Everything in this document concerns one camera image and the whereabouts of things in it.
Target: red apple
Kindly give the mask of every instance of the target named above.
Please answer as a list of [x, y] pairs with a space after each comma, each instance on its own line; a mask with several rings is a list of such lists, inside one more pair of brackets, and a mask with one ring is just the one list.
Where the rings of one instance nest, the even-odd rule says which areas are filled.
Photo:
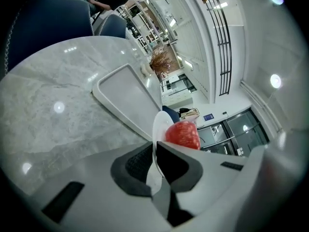
[[189, 121], [173, 124], [165, 133], [165, 140], [169, 143], [185, 146], [191, 149], [201, 148], [197, 127]]

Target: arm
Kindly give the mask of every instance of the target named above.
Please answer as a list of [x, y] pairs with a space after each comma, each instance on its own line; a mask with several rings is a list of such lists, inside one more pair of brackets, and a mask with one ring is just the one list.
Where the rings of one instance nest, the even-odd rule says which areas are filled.
[[101, 3], [101, 2], [98, 2], [98, 1], [95, 1], [95, 0], [88, 0], [89, 1], [89, 3], [92, 3], [92, 4], [94, 4], [94, 5], [96, 5], [96, 6], [98, 6], [98, 7], [100, 7], [101, 9], [103, 9], [103, 10], [111, 10], [112, 8], [109, 6], [109, 5], [107, 5], [107, 4], [104, 4], [104, 3]]

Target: marble table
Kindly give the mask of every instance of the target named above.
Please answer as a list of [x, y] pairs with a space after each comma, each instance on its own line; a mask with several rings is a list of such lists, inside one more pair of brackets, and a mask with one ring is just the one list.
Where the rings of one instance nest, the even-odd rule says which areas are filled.
[[77, 160], [146, 140], [92, 95], [93, 83], [130, 64], [161, 104], [156, 75], [135, 42], [83, 37], [47, 47], [18, 64], [0, 82], [0, 164], [31, 195], [46, 179]]

